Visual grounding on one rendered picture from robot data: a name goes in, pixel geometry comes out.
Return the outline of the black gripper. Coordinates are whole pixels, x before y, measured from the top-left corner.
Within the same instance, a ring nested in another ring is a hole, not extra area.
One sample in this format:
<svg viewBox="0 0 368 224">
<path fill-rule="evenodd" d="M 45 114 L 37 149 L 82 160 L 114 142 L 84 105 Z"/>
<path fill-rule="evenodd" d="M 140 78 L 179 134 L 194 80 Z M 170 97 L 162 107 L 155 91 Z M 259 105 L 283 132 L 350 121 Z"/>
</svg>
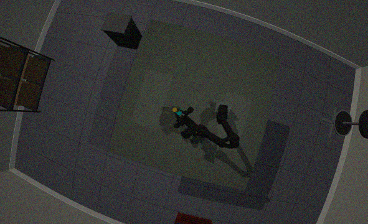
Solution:
<svg viewBox="0 0 368 224">
<path fill-rule="evenodd" d="M 178 108 L 177 108 L 178 109 Z M 183 114 L 185 114 L 185 115 L 188 115 L 189 113 L 191 114 L 192 112 L 193 112 L 193 108 L 192 107 L 189 107 L 187 110 L 185 110 L 185 111 L 183 111 L 183 110 L 180 110 L 180 109 L 178 109 L 180 112 L 182 112 Z M 177 113 L 175 113 L 174 112 L 174 114 L 176 115 L 176 118 L 177 118 L 177 122 L 179 123 L 179 121 L 178 121 L 178 119 L 180 118 L 178 115 L 177 115 Z M 189 117 L 189 119 L 190 119 L 190 117 Z M 186 124 L 186 126 L 188 127 L 191 123 L 193 122 L 193 120 L 191 120 L 190 119 L 190 121 L 188 121 L 187 122 L 187 124 Z M 180 125 L 178 124 L 178 123 L 175 123 L 175 125 L 174 125 L 174 127 L 175 128 L 179 128 L 180 127 Z"/>
</svg>

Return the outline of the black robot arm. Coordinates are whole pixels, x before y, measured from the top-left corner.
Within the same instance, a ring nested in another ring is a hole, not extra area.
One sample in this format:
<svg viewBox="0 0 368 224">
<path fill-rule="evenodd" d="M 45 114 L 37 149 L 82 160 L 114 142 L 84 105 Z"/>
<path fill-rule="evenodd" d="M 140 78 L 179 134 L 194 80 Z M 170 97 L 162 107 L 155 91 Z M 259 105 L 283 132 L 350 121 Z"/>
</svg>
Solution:
<svg viewBox="0 0 368 224">
<path fill-rule="evenodd" d="M 218 124 L 221 124 L 225 130 L 225 132 L 227 133 L 228 137 L 221 139 L 218 136 L 216 136 L 215 134 L 213 134 L 212 132 L 209 132 L 208 129 L 204 126 L 204 125 L 197 125 L 195 122 L 192 122 L 185 130 L 183 130 L 183 132 L 181 133 L 182 137 L 184 139 L 189 139 L 192 135 L 194 135 L 194 137 L 205 137 L 207 139 L 209 139 L 210 141 L 212 141 L 213 143 L 215 143 L 216 145 L 218 145 L 221 148 L 238 148 L 239 147 L 239 136 L 237 134 L 235 134 L 229 123 L 226 121 L 227 119 L 227 105 L 220 105 L 219 106 L 219 112 L 217 113 L 216 117 L 217 117 L 217 122 Z M 179 121 L 179 125 L 183 126 L 184 124 L 187 124 L 188 121 L 190 121 L 189 117 L 187 115 L 183 116 L 181 115 L 181 117 L 178 119 Z M 197 134 L 196 134 L 197 131 Z M 225 142 L 229 141 L 230 144 L 227 144 Z"/>
</svg>

